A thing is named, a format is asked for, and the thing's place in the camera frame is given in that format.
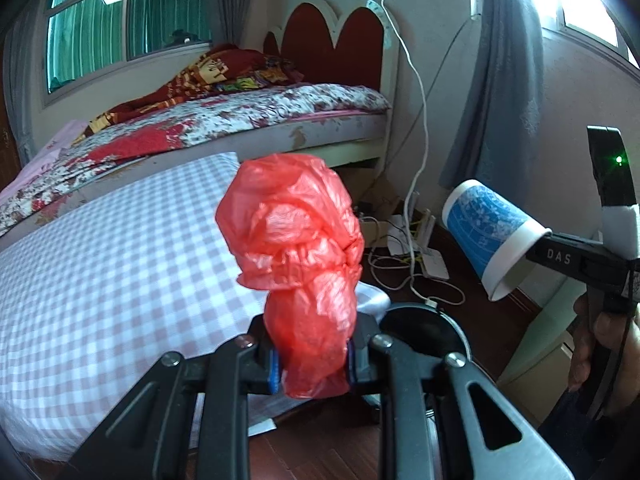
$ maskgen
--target red blanket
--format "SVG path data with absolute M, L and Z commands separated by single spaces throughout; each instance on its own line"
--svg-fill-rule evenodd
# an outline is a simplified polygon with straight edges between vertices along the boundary
M 235 45 L 214 47 L 155 92 L 114 106 L 96 117 L 75 143 L 113 124 L 206 96 L 257 90 L 302 81 L 286 60 Z

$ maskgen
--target metal screw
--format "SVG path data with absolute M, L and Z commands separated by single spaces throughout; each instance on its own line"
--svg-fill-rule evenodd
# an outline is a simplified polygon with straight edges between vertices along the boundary
M 167 352 L 162 356 L 160 362 L 166 367 L 172 367 L 180 362 L 182 356 L 178 352 Z
M 386 334 L 376 334 L 371 338 L 371 343 L 376 348 L 384 350 L 389 348 L 394 343 L 394 340 Z
M 235 342 L 240 348 L 251 348 L 255 345 L 254 336 L 250 334 L 240 334 L 236 337 Z
M 451 352 L 444 358 L 444 362 L 452 368 L 462 368 L 466 365 L 466 357 L 458 352 Z

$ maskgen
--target cardboard box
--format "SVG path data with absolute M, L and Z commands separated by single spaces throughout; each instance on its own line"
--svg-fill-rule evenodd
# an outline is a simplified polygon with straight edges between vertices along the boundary
M 369 168 L 335 168 L 344 187 L 349 192 L 358 216 L 373 216 L 379 220 L 380 236 L 376 247 L 386 247 L 386 220 L 395 212 L 400 198 L 384 174 L 376 179 L 376 172 Z M 378 227 L 373 220 L 360 220 L 360 230 L 365 247 L 376 242 Z

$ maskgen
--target window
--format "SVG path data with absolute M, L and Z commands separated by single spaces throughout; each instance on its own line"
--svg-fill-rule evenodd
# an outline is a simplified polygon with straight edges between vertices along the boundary
M 109 65 L 210 41 L 204 0 L 51 0 L 47 91 Z
M 601 0 L 533 1 L 543 27 L 587 36 L 638 66 Z

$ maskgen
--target floral bedsheet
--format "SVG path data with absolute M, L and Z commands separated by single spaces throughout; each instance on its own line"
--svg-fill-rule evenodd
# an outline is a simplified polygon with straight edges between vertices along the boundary
M 204 98 L 115 124 L 65 150 L 49 171 L 2 204 L 0 236 L 60 197 L 138 158 L 317 112 L 387 109 L 385 97 L 366 87 L 302 84 Z

